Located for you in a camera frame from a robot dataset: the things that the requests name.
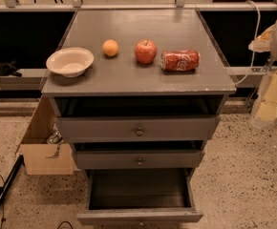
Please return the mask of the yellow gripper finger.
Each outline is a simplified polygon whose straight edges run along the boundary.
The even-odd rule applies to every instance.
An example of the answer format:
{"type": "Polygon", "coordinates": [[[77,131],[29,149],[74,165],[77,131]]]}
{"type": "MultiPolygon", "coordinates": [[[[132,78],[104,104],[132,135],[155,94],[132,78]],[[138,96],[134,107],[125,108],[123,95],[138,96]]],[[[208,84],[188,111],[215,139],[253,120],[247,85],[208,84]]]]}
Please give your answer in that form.
{"type": "Polygon", "coordinates": [[[270,126],[277,119],[277,70],[262,78],[251,112],[251,124],[256,128],[270,126]]]}
{"type": "Polygon", "coordinates": [[[269,52],[273,29],[274,26],[270,26],[264,30],[249,44],[248,48],[253,52],[269,52]]]}

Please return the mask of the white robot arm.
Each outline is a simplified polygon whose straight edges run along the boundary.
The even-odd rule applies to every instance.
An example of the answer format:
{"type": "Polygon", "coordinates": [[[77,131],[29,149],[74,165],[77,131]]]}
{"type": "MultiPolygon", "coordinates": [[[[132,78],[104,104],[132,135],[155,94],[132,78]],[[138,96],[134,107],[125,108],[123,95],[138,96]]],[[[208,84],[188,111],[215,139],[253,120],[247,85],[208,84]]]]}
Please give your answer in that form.
{"type": "MultiPolygon", "coordinates": [[[[277,61],[277,20],[248,48],[254,52],[270,52],[270,59],[277,61]]],[[[263,76],[251,114],[251,123],[256,128],[265,128],[277,119],[277,70],[268,70],[263,76]]]]}

